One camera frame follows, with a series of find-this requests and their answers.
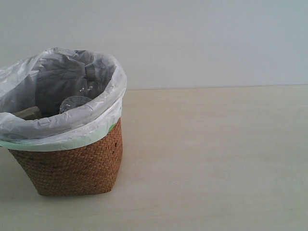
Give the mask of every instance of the trash bin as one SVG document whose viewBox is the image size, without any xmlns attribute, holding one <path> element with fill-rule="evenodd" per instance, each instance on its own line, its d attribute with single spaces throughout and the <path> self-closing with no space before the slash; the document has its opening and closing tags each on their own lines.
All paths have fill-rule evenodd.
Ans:
<svg viewBox="0 0 308 231">
<path fill-rule="evenodd" d="M 113 56 L 90 51 L 53 48 L 2 68 L 0 146 L 9 149 L 40 195 L 109 192 L 122 158 L 126 84 Z M 72 96 L 89 100 L 60 113 Z M 42 118 L 16 116 L 33 107 Z"/>
</svg>

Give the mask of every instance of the wicker basket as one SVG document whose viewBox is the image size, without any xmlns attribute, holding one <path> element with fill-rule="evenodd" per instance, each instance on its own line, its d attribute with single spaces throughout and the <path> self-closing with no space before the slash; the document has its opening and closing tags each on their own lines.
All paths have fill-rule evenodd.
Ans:
<svg viewBox="0 0 308 231">
<path fill-rule="evenodd" d="M 56 152 L 9 150 L 43 196 L 111 191 L 122 159 L 121 120 L 101 140 Z"/>
</svg>

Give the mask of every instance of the light wood surface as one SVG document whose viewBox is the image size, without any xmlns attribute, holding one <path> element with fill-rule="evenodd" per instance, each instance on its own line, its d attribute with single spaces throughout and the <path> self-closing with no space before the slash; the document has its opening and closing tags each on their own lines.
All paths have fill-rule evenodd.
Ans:
<svg viewBox="0 0 308 231">
<path fill-rule="evenodd" d="M 308 86 L 128 91 L 122 118 L 107 194 L 39 196 L 0 149 L 0 230 L 308 230 Z"/>
</svg>

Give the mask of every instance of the trash bag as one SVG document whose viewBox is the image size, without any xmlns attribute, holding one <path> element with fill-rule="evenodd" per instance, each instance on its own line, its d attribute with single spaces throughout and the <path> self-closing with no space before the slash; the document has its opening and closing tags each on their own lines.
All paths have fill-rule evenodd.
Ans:
<svg viewBox="0 0 308 231">
<path fill-rule="evenodd" d="M 121 117 L 126 75 L 111 55 L 60 48 L 0 68 L 0 146 L 58 151 L 86 146 L 107 135 Z M 72 96 L 89 98 L 60 112 Z M 17 112 L 38 107 L 43 118 Z"/>
</svg>

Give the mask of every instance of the wall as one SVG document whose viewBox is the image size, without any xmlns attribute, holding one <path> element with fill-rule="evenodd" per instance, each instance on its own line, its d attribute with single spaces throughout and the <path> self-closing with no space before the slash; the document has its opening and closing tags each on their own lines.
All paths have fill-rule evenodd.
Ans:
<svg viewBox="0 0 308 231">
<path fill-rule="evenodd" d="M 111 53 L 130 89 L 308 84 L 307 0 L 2 0 L 0 66 Z"/>
</svg>

